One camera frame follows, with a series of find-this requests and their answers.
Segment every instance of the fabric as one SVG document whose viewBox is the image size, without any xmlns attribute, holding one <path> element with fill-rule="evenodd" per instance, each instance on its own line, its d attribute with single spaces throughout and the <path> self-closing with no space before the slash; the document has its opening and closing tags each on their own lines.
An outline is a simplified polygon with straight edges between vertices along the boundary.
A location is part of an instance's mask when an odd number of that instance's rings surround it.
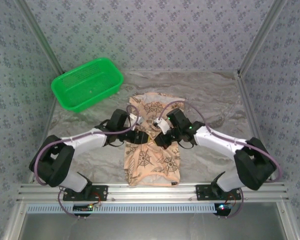
<svg viewBox="0 0 300 240">
<path fill-rule="evenodd" d="M 129 102 L 138 108 L 144 118 L 143 123 L 137 126 L 136 130 L 146 132 L 149 141 L 141 145 L 133 143 L 125 145 L 124 171 L 129 185 L 176 186 L 180 182 L 178 144 L 173 142 L 166 150 L 157 146 L 154 139 L 161 133 L 161 129 L 153 126 L 153 121 L 159 117 L 163 108 L 175 100 L 184 101 L 182 98 L 153 92 L 130 98 Z M 183 110 L 184 104 L 175 103 L 169 106 L 164 114 L 175 108 Z"/>
</svg>

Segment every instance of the green basket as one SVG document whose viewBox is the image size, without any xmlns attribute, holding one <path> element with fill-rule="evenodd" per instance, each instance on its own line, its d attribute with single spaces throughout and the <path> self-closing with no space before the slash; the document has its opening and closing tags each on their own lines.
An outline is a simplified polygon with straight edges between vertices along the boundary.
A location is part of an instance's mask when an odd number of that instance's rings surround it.
<svg viewBox="0 0 300 240">
<path fill-rule="evenodd" d="M 79 113 L 118 92 L 123 82 L 122 73 L 102 57 L 58 76 L 51 88 L 63 108 Z"/>
</svg>

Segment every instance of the patterned wallpaper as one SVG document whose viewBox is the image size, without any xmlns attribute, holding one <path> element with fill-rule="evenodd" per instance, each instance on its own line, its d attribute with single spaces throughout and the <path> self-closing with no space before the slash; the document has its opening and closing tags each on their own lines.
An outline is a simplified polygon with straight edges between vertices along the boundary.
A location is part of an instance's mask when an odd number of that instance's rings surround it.
<svg viewBox="0 0 300 240">
<path fill-rule="evenodd" d="M 235 70 L 273 0 L 27 0 L 62 68 Z"/>
<path fill-rule="evenodd" d="M 244 79 L 300 225 L 300 0 L 288 1 Z"/>
<path fill-rule="evenodd" d="M 13 1 L 0 0 L 0 239 L 18 184 L 29 175 L 56 75 Z"/>
</svg>

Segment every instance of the marble-patterned table surface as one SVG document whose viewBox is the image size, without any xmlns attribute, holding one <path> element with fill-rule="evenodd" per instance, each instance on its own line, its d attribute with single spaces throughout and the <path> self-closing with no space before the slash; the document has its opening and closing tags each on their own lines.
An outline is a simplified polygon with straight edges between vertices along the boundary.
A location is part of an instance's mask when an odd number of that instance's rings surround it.
<svg viewBox="0 0 300 240">
<path fill-rule="evenodd" d="M 57 103 L 48 134 L 67 137 L 86 132 L 109 119 L 115 109 L 126 109 L 129 97 L 147 92 L 185 98 L 202 112 L 215 130 L 237 138 L 252 136 L 232 73 L 155 71 L 125 72 L 118 93 L 80 113 L 67 111 Z M 201 121 L 187 106 L 185 114 L 192 122 Z M 209 148 L 179 149 L 181 182 L 211 181 L 234 166 L 229 158 Z M 74 159 L 71 169 L 95 183 L 125 183 L 124 150 L 125 145 L 96 148 Z"/>
</svg>

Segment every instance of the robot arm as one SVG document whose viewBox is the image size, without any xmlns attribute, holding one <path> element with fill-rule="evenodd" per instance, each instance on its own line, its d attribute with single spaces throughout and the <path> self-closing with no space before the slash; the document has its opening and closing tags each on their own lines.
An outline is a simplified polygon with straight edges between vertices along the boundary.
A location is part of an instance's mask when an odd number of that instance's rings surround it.
<svg viewBox="0 0 300 240">
<path fill-rule="evenodd" d="M 48 136 L 31 161 L 29 165 L 30 170 L 34 172 L 37 156 L 45 146 L 56 141 L 71 139 L 70 141 L 52 145 L 43 152 L 38 162 L 38 176 L 50 187 L 65 187 L 77 193 L 88 192 L 92 183 L 80 173 L 70 170 L 72 159 L 91 149 L 111 145 L 116 139 L 119 139 L 121 142 L 127 141 L 134 144 L 147 143 L 148 134 L 134 130 L 134 128 L 125 133 L 107 135 L 107 132 L 126 130 L 128 127 L 124 127 L 124 124 L 128 117 L 131 125 L 135 122 L 140 124 L 142 121 L 141 117 L 137 119 L 135 115 L 131 113 L 129 115 L 126 111 L 117 109 L 113 112 L 110 119 L 103 121 L 100 125 L 85 133 L 61 138 L 55 135 Z M 104 134 L 94 134 L 97 132 L 104 132 Z"/>
<path fill-rule="evenodd" d="M 183 140 L 192 145 L 213 149 L 235 162 L 233 169 L 222 172 L 212 181 L 211 188 L 216 196 L 221 196 L 224 192 L 244 186 L 252 190 L 258 190 L 276 170 L 276 166 L 265 155 L 249 147 L 236 144 L 246 143 L 267 153 L 265 146 L 255 137 L 246 140 L 228 136 L 213 129 L 210 129 L 212 131 L 210 132 L 202 122 L 195 121 L 191 123 L 178 108 L 170 111 L 167 117 L 173 128 L 170 128 L 168 123 L 162 118 L 156 119 L 153 124 L 162 129 L 162 133 L 154 140 L 158 146 L 166 149 L 172 142 Z"/>
</svg>

